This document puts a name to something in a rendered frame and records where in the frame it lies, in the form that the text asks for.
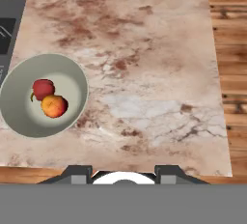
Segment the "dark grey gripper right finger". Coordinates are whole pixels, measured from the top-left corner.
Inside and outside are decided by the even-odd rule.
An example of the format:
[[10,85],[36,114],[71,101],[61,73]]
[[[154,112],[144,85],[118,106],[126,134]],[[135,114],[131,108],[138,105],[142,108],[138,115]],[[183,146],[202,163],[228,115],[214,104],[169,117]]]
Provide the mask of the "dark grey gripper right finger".
[[205,181],[186,175],[178,165],[156,165],[154,173],[156,184],[206,184]]

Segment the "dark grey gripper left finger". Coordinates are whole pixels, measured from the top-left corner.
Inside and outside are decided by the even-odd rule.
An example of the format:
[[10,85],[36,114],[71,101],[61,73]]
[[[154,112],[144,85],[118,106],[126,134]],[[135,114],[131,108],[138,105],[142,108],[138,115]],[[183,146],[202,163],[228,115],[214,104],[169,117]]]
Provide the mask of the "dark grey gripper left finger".
[[49,178],[41,182],[41,184],[92,184],[92,173],[93,167],[91,165],[70,165],[61,175]]

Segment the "orange peach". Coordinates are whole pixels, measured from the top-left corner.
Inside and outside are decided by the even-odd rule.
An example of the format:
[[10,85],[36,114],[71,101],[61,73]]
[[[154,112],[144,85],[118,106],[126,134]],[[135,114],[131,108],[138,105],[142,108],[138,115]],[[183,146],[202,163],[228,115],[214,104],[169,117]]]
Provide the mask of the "orange peach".
[[41,109],[45,116],[59,118],[67,111],[68,102],[62,96],[47,96],[41,101]]

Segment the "pale grey bowl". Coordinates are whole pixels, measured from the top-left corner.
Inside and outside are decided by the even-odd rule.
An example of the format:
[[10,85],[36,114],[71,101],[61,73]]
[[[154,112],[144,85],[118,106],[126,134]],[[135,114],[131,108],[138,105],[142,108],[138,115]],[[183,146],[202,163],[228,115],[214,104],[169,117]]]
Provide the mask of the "pale grey bowl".
[[[49,79],[55,94],[69,104],[65,114],[49,118],[41,103],[31,100],[33,83]],[[89,95],[85,72],[70,58],[60,54],[42,54],[15,66],[0,88],[0,112],[7,126],[15,133],[29,138],[44,138],[71,127],[83,113]]]

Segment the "red bell pepper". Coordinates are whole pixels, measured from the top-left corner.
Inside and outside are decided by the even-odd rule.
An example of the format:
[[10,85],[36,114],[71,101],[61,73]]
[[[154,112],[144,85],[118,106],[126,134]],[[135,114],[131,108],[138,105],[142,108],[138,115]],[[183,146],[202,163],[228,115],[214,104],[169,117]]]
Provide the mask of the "red bell pepper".
[[46,96],[53,95],[55,93],[55,86],[49,79],[38,79],[33,84],[33,93],[30,96],[30,100],[34,98],[38,101],[42,101]]

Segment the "dark grey sink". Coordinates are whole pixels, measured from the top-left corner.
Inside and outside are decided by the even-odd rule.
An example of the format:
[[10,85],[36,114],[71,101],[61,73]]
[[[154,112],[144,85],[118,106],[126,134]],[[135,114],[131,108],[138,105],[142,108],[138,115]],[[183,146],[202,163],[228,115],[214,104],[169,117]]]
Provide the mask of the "dark grey sink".
[[0,0],[0,86],[10,67],[26,0]]

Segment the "white round object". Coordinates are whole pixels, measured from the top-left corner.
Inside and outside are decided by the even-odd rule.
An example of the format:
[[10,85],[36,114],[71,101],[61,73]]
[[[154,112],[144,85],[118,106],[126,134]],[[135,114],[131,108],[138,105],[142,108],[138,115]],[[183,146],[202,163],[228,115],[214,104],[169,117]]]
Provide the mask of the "white round object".
[[106,172],[98,171],[92,176],[93,184],[115,184],[117,182],[132,182],[134,184],[154,184],[151,175],[135,172]]

